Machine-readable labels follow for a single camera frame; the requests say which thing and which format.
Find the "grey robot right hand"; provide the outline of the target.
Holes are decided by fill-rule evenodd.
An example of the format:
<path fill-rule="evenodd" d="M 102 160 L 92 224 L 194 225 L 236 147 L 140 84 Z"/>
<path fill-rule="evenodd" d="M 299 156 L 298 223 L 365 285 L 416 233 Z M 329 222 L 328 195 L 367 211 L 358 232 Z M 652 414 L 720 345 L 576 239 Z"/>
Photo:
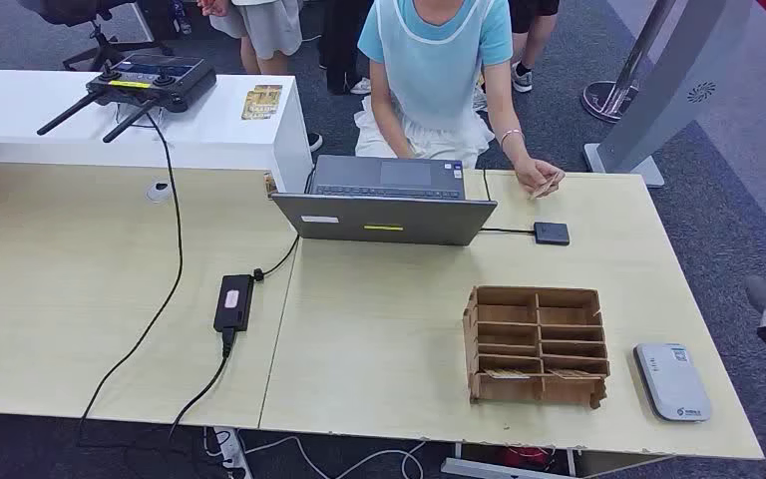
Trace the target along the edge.
<path fill-rule="evenodd" d="M 745 290 L 749 303 L 761 314 L 766 311 L 766 280 L 758 275 L 745 278 Z"/>

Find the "person's left hand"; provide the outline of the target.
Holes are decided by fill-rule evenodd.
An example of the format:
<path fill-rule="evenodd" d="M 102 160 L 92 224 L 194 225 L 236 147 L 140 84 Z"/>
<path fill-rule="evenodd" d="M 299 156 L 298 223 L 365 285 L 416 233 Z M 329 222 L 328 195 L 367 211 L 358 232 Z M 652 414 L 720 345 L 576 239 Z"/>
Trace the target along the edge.
<path fill-rule="evenodd" d="M 543 198 L 555 192 L 566 172 L 554 165 L 532 158 L 514 162 L 517 179 L 531 199 Z"/>

